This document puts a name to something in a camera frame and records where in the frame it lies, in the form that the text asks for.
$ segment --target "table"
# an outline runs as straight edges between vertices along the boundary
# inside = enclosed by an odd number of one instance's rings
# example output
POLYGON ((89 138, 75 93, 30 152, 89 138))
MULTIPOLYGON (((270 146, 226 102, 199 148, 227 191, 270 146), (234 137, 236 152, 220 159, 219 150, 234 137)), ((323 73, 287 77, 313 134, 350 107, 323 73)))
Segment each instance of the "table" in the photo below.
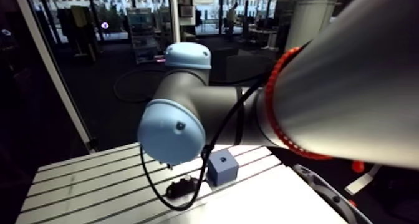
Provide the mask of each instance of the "table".
MULTIPOLYGON (((266 147, 215 148, 222 149, 238 161, 237 179, 219 187, 203 182, 185 212, 157 199, 143 174, 138 144, 129 144, 40 167, 16 223, 345 223, 266 147)), ((145 161, 162 194, 184 175, 198 177, 202 163, 196 158, 170 170, 148 155, 145 161)))
POLYGON ((249 28, 249 32, 253 32, 257 34, 257 42, 262 42, 263 41, 263 35, 268 34, 269 37, 267 39, 267 45, 266 47, 268 49, 274 49, 275 48, 275 43, 276 43, 276 35, 277 35, 277 31, 276 30, 262 30, 262 29, 255 29, 255 28, 249 28))

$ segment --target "black floor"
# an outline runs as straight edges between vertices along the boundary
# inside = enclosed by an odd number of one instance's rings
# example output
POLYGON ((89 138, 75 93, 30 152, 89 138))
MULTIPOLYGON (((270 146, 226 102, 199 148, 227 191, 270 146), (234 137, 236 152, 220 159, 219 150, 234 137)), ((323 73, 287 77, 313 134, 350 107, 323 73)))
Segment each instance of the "black floor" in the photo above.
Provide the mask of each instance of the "black floor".
MULTIPOLYGON (((252 54, 275 56, 275 53, 261 51, 255 47, 243 47, 237 42, 225 43, 219 38, 200 39, 198 42, 210 48, 237 46, 252 54)), ((117 100, 113 94, 113 85, 124 73, 140 69, 162 70, 163 66, 161 64, 136 66, 130 44, 103 46, 103 54, 93 66, 77 63, 73 58, 61 58, 59 64, 85 124, 90 133, 99 140, 99 149, 106 150, 135 142, 137 125, 146 103, 129 104, 117 100)), ((158 73, 133 75, 124 81, 129 84, 127 86, 122 84, 120 90, 128 97, 152 96, 160 79, 161 74, 158 73)), ((349 197, 344 187, 359 176, 351 171, 351 162, 340 159, 318 162, 301 158, 287 150, 271 150, 286 165, 300 163, 323 176, 341 194, 353 199, 374 223, 405 223, 385 214, 382 206, 370 195, 368 189, 362 190, 355 197, 349 197)))

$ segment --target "light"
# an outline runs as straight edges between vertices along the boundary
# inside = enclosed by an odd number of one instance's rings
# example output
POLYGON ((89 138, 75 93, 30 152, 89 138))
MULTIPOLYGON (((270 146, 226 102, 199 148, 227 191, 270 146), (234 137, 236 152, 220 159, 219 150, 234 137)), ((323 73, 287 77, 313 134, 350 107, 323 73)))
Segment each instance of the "light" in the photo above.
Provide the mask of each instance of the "light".
POLYGON ((100 27, 102 27, 102 29, 108 29, 109 28, 109 24, 106 22, 103 22, 100 27))
POLYGON ((7 29, 2 29, 1 33, 3 33, 5 36, 10 36, 12 35, 12 33, 10 31, 8 31, 7 29))

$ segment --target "person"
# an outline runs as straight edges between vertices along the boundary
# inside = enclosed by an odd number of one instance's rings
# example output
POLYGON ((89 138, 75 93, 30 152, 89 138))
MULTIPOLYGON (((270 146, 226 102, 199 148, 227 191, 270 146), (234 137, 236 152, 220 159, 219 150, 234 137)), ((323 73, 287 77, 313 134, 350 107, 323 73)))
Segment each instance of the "person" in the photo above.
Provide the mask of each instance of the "person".
POLYGON ((228 10, 227 12, 227 31, 226 31, 226 37, 227 40, 232 41, 233 40, 233 28, 234 28, 234 23, 236 22, 236 8, 237 8, 237 3, 234 4, 234 6, 232 8, 230 8, 230 10, 228 10))

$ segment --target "screw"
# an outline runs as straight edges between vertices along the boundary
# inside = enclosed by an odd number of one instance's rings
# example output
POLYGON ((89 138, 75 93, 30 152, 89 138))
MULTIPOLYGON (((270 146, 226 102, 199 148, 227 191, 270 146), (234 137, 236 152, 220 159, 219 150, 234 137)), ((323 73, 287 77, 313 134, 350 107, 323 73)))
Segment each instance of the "screw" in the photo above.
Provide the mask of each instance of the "screw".
POLYGON ((176 129, 177 130, 183 130, 184 128, 185 128, 185 123, 182 123, 182 122, 178 122, 177 124, 176 124, 176 129))

